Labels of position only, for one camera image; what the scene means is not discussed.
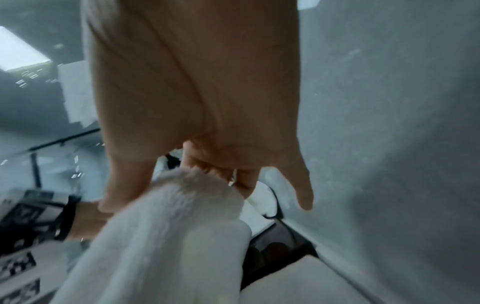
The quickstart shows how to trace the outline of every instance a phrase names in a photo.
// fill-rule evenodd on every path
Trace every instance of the fluorescent light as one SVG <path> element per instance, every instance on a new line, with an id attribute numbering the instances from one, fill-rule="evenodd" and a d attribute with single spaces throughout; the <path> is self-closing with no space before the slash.
<path id="1" fill-rule="evenodd" d="M 4 27 L 0 27 L 0 69 L 26 69 L 52 61 Z"/>

